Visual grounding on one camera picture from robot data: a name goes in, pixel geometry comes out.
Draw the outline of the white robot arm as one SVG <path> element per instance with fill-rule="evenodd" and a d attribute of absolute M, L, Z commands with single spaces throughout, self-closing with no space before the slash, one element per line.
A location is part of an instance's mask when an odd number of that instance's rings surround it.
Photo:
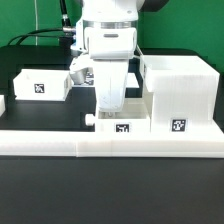
<path fill-rule="evenodd" d="M 123 108 L 129 60 L 137 47 L 138 13 L 157 12 L 169 0 L 80 0 L 83 64 L 94 74 L 97 108 Z"/>

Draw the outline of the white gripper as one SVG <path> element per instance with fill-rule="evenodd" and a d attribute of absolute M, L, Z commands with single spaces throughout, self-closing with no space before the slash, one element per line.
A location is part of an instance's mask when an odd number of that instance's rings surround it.
<path fill-rule="evenodd" d="M 101 112 L 120 112 L 122 110 L 128 66 L 128 60 L 93 61 L 96 101 Z"/>

